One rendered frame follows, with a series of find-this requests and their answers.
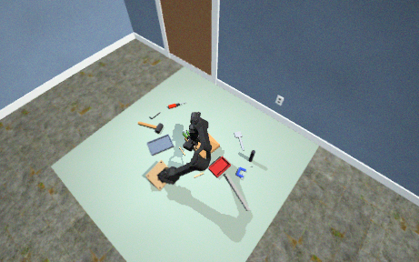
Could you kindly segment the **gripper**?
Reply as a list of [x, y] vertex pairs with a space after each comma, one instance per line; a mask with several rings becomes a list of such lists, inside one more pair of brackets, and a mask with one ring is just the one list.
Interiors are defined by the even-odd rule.
[[197, 136], [199, 136], [199, 134], [197, 134], [197, 135], [191, 135], [190, 134], [190, 131], [189, 131], [188, 134], [190, 135], [189, 136], [190, 139], [188, 141], [185, 141], [185, 143], [183, 144], [183, 148], [185, 148], [186, 150], [188, 150], [188, 151], [191, 152], [194, 149], [194, 147], [197, 145], [197, 143], [198, 143], [198, 141], [195, 142], [195, 138]]

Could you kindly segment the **black cylinder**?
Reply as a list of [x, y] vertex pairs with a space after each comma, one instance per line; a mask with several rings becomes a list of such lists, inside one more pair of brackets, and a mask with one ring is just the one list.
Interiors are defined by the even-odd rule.
[[248, 160], [249, 162], [252, 162], [253, 161], [254, 154], [255, 154], [255, 151], [252, 150], [251, 155], [250, 155], [249, 160]]

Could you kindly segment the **red shallow tray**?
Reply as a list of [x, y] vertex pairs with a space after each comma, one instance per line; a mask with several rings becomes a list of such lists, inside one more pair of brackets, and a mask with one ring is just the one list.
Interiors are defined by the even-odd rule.
[[210, 167], [208, 167], [208, 169], [216, 176], [219, 177], [220, 175], [223, 174], [223, 172], [230, 167], [231, 164], [224, 159], [222, 156], [215, 161]]

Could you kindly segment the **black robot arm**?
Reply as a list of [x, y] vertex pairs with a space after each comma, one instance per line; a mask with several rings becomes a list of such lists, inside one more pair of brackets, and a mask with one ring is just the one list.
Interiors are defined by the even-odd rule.
[[[205, 171], [209, 167], [212, 150], [209, 134], [207, 132], [209, 125], [208, 121], [204, 120], [200, 116], [200, 112], [193, 112], [190, 119], [191, 124], [189, 125], [189, 131], [191, 135], [199, 134], [199, 136], [195, 138], [195, 142], [198, 141], [201, 144], [200, 147], [194, 152], [194, 155], [191, 158], [191, 162], [180, 167], [168, 167], [167, 170], [164, 169], [159, 174], [157, 174], [161, 181], [173, 185], [177, 180], [180, 179], [180, 176], [186, 175], [193, 171]], [[206, 159], [198, 155], [202, 150], [206, 151]]]

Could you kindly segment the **black mallet with wooden handle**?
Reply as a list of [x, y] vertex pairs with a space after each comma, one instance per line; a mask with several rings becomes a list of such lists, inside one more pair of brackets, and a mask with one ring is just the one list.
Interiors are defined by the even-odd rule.
[[161, 132], [161, 130], [162, 130], [162, 128], [163, 128], [163, 124], [161, 124], [161, 123], [159, 123], [158, 124], [158, 126], [154, 126], [154, 125], [150, 125], [150, 124], [147, 124], [147, 123], [143, 123], [143, 122], [138, 122], [138, 125], [141, 125], [141, 126], [148, 126], [148, 127], [151, 127], [151, 128], [154, 128], [155, 129], [155, 132], [157, 133], [157, 134], [160, 134], [160, 132]]

